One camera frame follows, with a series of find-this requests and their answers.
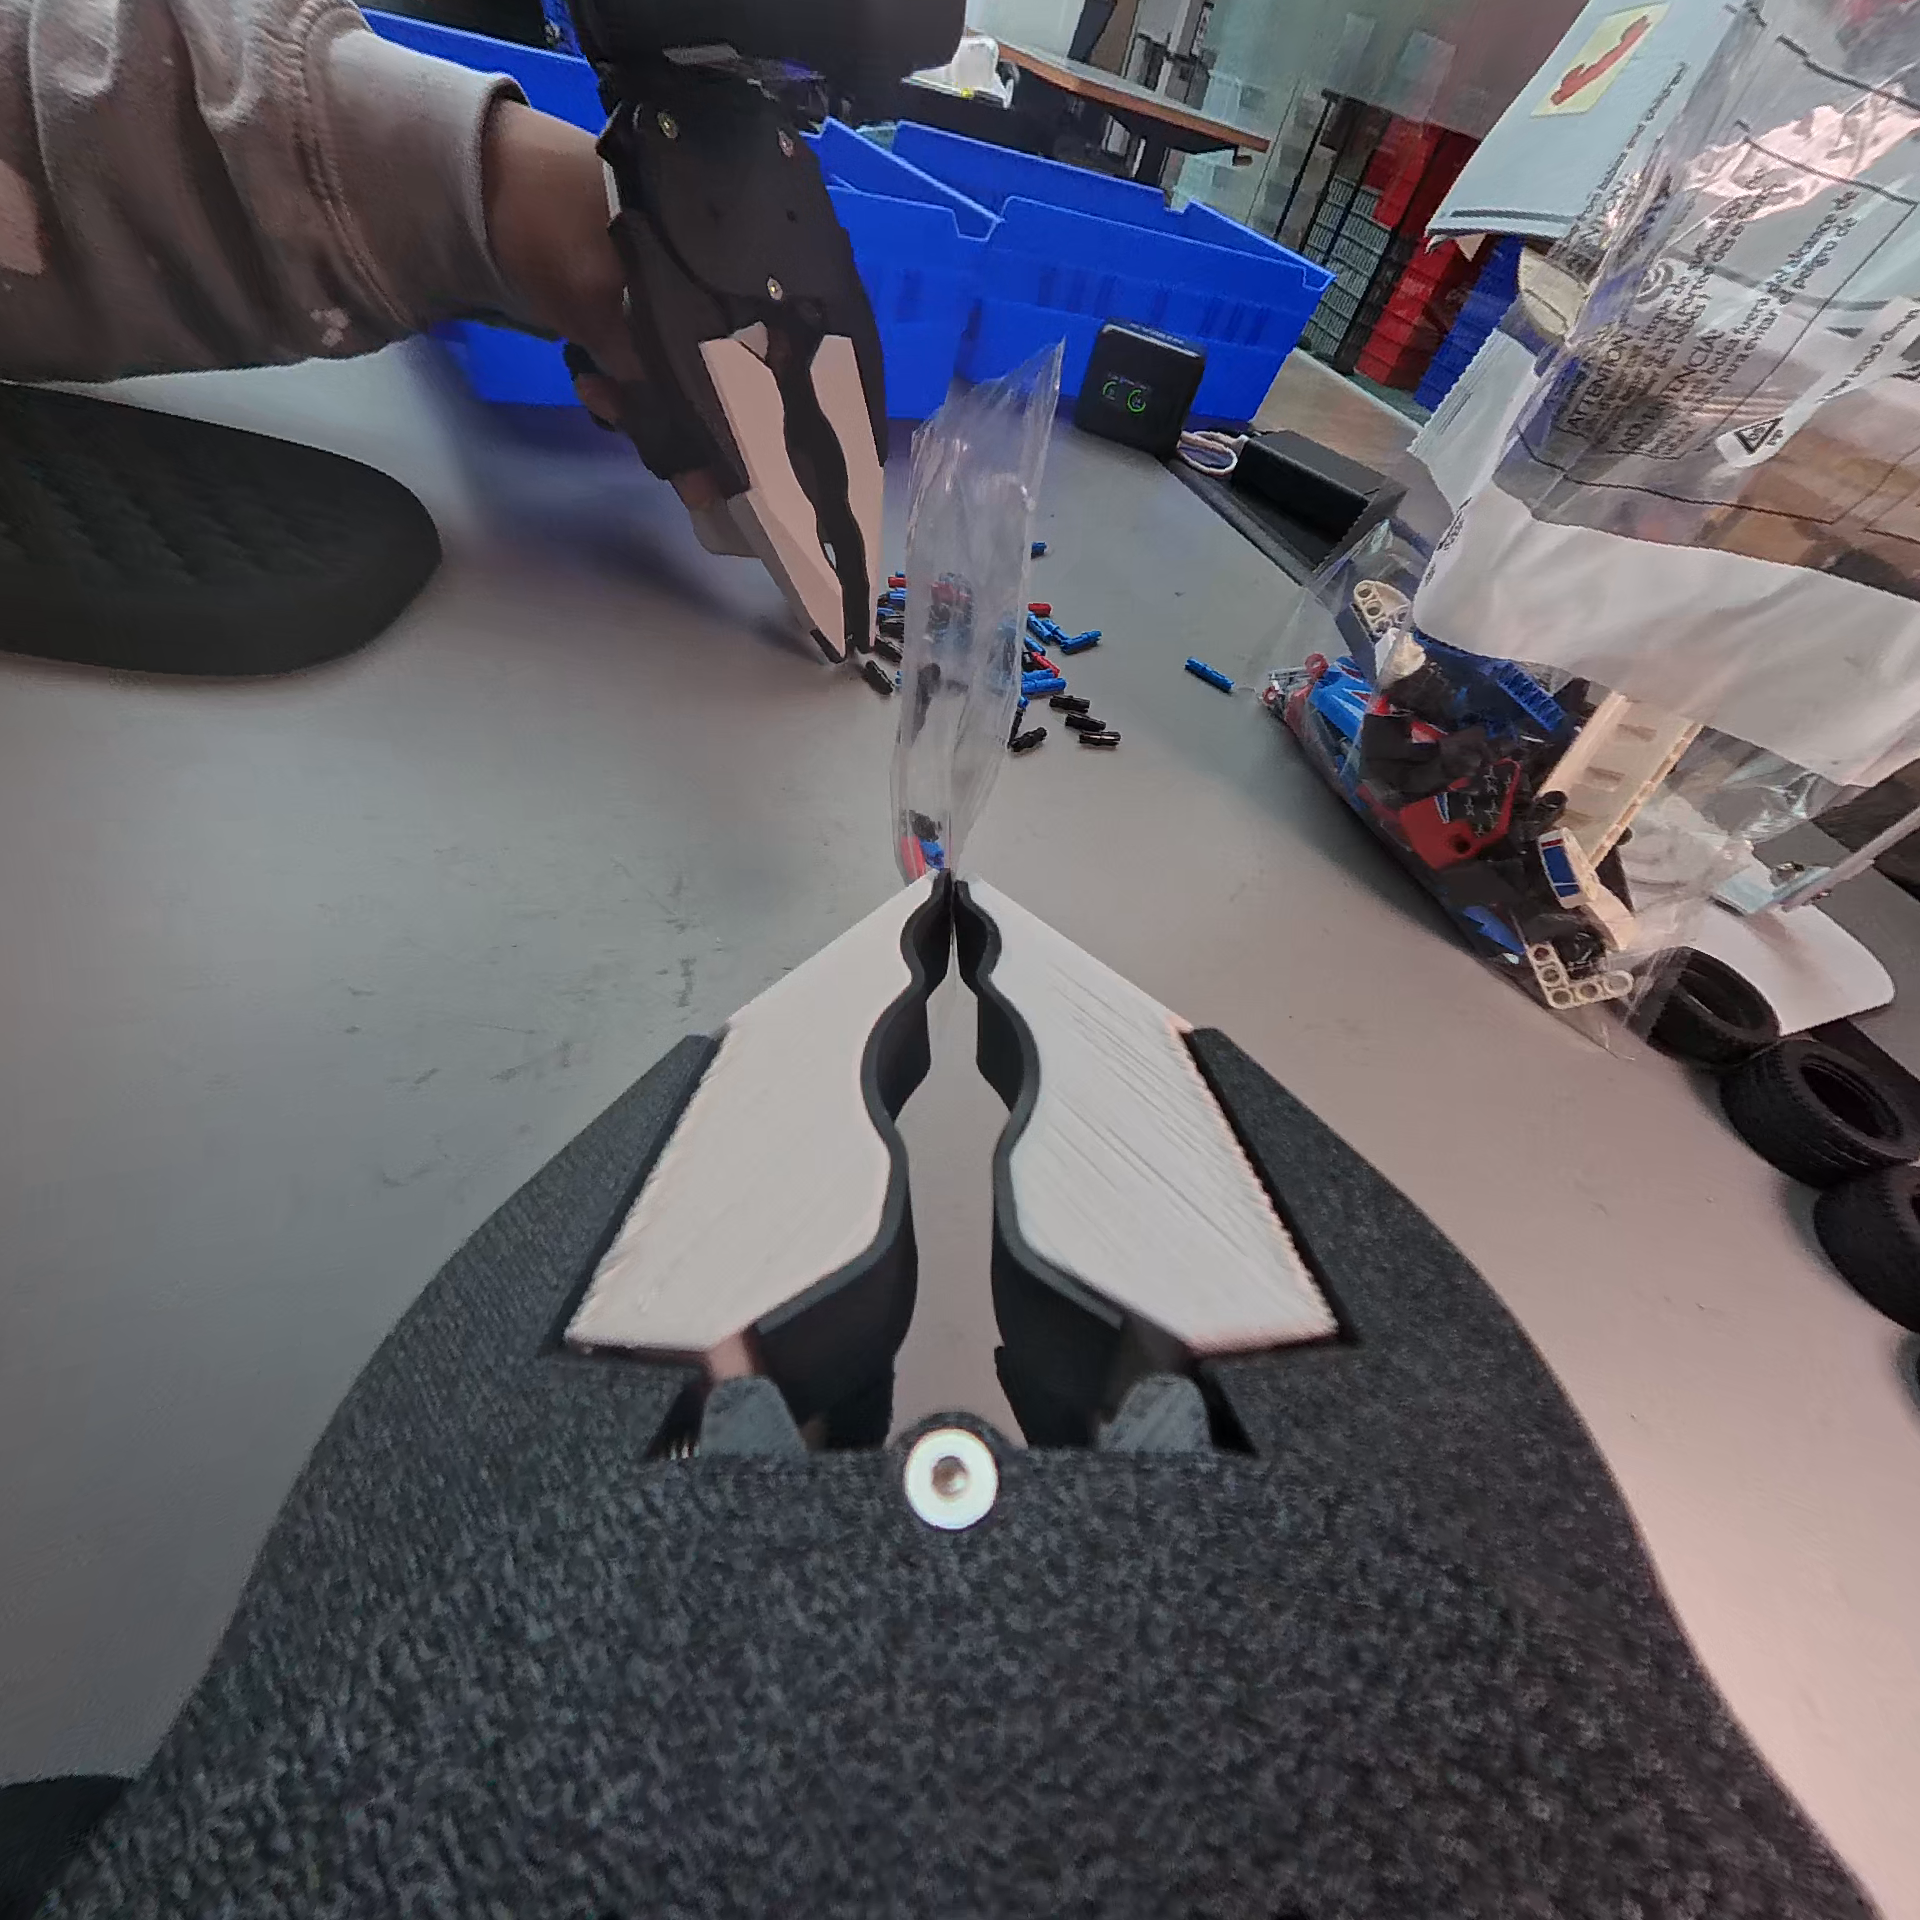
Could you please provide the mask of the pile of small connector pins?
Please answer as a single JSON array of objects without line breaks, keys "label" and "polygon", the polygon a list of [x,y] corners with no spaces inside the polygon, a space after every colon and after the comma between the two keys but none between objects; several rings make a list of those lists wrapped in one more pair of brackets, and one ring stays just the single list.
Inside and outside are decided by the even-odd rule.
[{"label": "pile of small connector pins", "polygon": [[[971,588],[943,572],[927,589],[926,659],[906,675],[908,614],[914,577],[903,567],[883,572],[876,584],[874,634],[865,649],[853,653],[853,672],[876,694],[902,699],[914,695],[903,718],[906,740],[914,742],[931,724],[936,701],[943,694],[959,695],[973,682],[961,672],[973,658]],[[1067,664],[1096,651],[1103,642],[1099,628],[1072,629],[1056,618],[1051,599],[1029,599],[998,628],[995,649],[988,651],[980,672],[985,698],[998,701],[998,688],[1012,690],[1002,749],[1006,756],[1033,756],[1054,734],[1069,738],[1092,754],[1113,754],[1126,734],[1111,726],[1084,692],[1074,692]]]}]

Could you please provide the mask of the white printed sticker sheet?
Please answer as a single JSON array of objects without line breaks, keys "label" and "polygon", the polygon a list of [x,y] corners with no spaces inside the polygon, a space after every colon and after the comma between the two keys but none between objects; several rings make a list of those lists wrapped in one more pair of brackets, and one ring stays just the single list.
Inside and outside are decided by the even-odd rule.
[{"label": "white printed sticker sheet", "polygon": [[1685,943],[1757,991],[1783,1035],[1875,1013],[1898,996],[1888,967],[1820,905],[1740,914],[1709,902]]}]

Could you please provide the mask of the adjacent desk with brown edge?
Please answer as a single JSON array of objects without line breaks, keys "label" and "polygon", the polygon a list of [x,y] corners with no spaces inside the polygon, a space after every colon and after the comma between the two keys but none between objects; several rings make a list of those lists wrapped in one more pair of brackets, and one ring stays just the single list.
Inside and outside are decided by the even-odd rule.
[{"label": "adjacent desk with brown edge", "polygon": [[1428,412],[1394,388],[1336,371],[1329,363],[1292,349],[1273,373],[1249,434],[1286,443],[1338,472],[1368,474],[1408,492],[1435,486],[1412,443]]}]

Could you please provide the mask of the blue plastic bin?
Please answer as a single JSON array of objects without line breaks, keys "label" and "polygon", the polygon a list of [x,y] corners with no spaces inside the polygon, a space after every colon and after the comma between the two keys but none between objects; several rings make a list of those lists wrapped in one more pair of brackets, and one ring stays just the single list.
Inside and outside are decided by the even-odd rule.
[{"label": "blue plastic bin", "polygon": [[[597,84],[577,56],[380,8],[361,12],[373,33],[397,45],[480,73],[510,76],[535,109],[586,132],[603,128]],[[885,412],[891,419],[923,419],[947,396],[971,318],[981,244],[971,232],[971,214],[957,194],[939,196],[927,174],[836,120],[808,132],[806,142],[876,319]],[[540,409],[575,406],[557,343],[478,321],[437,325],[434,340],[478,402]]]},{"label": "blue plastic bin", "polygon": [[956,370],[1010,371],[1064,345],[1061,397],[1078,396],[1103,323],[1191,342],[1199,419],[1249,422],[1332,285],[1332,272],[1210,203],[916,122],[891,151],[989,214]]}]

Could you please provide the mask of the brown background table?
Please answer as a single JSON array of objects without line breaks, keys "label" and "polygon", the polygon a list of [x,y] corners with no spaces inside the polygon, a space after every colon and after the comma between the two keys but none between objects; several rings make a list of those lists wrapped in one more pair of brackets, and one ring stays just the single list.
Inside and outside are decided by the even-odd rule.
[{"label": "brown background table", "polygon": [[1036,52],[1006,37],[995,37],[995,47],[1002,61],[1021,81],[1031,81],[1054,108],[1067,99],[1096,108],[1135,136],[1140,145],[1130,177],[1141,184],[1164,187],[1170,156],[1225,154],[1231,166],[1247,168],[1273,147],[1267,133],[1152,92],[1106,67]]}]

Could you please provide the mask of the clear bag of toy bricks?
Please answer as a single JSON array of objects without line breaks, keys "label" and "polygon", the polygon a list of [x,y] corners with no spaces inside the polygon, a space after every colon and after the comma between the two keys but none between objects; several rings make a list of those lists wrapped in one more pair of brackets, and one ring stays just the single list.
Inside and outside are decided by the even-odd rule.
[{"label": "clear bag of toy bricks", "polygon": [[1404,569],[1326,567],[1263,710],[1468,949],[1554,1016],[1625,1016],[1661,900],[1625,871],[1703,726],[1428,636]]}]

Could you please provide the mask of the stack of red blue crates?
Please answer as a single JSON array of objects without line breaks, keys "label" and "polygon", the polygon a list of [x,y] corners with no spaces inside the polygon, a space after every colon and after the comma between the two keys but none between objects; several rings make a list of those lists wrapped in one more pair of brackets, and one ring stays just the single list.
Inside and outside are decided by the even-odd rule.
[{"label": "stack of red blue crates", "polygon": [[1516,237],[1430,232],[1477,142],[1329,88],[1299,130],[1273,236],[1327,276],[1301,348],[1430,413],[1517,285]]}]

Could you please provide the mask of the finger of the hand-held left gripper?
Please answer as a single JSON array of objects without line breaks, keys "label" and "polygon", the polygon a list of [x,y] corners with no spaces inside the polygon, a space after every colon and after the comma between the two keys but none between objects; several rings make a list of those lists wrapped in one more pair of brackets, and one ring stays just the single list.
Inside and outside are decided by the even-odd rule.
[{"label": "finger of the hand-held left gripper", "polygon": [[789,342],[781,435],[828,569],[828,611],[814,618],[839,655],[869,655],[882,577],[883,454],[851,340]]},{"label": "finger of the hand-held left gripper", "polygon": [[727,428],[739,492],[689,507],[693,536],[715,557],[755,559],[780,588],[794,622],[831,664],[851,658],[851,500],[847,470],[828,468],[833,434],[794,451],[780,380],[753,343],[700,343],[720,419]]}]

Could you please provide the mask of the small clear plastic bag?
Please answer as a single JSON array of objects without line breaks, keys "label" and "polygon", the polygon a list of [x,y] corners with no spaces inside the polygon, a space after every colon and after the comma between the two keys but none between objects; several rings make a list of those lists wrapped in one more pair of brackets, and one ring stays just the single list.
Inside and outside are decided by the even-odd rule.
[{"label": "small clear plastic bag", "polygon": [[914,439],[890,761],[902,881],[956,868],[1008,754],[1064,343],[947,396]]}]

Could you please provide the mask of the grey desk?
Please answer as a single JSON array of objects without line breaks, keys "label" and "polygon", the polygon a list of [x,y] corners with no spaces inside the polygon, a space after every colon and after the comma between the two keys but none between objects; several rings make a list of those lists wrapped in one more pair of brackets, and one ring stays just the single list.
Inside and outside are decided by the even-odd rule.
[{"label": "grey desk", "polygon": [[[424,345],[111,396],[393,474],[443,567],[317,673],[4,662],[4,1779],[144,1764],[420,1288],[896,879],[891,703],[621,437]],[[1709,1087],[1496,980],[1185,673],[1267,662],[1281,572],[1067,425],[1038,524],[1122,742],[1016,757],[969,870],[1228,1032],[1499,1290],[1748,1733],[1915,1915],[1911,1346]]]}]

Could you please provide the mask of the black toy tyre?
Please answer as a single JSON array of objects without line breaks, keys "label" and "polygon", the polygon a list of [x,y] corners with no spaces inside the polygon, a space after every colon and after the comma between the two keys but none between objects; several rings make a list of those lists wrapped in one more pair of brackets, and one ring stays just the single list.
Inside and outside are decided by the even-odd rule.
[{"label": "black toy tyre", "polygon": [[1740,1139],[1805,1187],[1918,1159],[1915,1106],[1891,1072],[1817,1037],[1778,1040],[1725,1070],[1716,1092]]},{"label": "black toy tyre", "polygon": [[1898,1327],[1918,1332],[1918,1164],[1822,1189],[1812,1226],[1848,1288]]},{"label": "black toy tyre", "polygon": [[1659,955],[1643,1037],[1666,1057],[1728,1074],[1779,1044],[1782,1026],[1731,966],[1697,947],[1671,947]]}]

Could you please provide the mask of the black quilted pad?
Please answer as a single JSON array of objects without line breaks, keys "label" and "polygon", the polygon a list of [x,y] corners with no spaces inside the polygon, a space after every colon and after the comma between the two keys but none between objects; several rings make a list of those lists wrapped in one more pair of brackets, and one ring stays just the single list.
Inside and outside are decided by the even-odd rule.
[{"label": "black quilted pad", "polygon": [[1,390],[1,651],[256,680],[373,644],[441,541],[338,451],[101,396]]}]

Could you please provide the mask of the black adapter box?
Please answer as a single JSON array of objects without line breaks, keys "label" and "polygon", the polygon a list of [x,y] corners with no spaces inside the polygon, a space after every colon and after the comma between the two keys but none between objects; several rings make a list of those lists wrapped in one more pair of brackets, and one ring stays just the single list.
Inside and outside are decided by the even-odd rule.
[{"label": "black adapter box", "polygon": [[1391,515],[1405,493],[1400,480],[1292,430],[1247,435],[1228,480],[1235,492],[1327,545]]}]

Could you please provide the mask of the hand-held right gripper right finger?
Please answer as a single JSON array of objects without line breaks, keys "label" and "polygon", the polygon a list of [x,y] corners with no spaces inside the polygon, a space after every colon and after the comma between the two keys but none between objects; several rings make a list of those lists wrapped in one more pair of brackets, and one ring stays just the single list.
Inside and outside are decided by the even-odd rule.
[{"label": "hand-held right gripper right finger", "polygon": [[989,1291],[1020,1438],[1096,1448],[1141,1380],[1174,1377],[1208,1441],[1203,1368],[1327,1343],[1338,1311],[1191,1022],[984,879],[954,886],[954,951],[1006,1108]]}]

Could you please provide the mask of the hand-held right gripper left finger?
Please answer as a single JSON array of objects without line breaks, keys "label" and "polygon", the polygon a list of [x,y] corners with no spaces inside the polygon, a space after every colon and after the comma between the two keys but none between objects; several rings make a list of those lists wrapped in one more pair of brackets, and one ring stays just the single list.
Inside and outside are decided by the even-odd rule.
[{"label": "hand-held right gripper left finger", "polygon": [[950,954],[950,876],[927,874],[731,1013],[564,1311],[566,1349],[766,1380],[826,1448],[887,1439],[917,1293],[900,1111]]}]

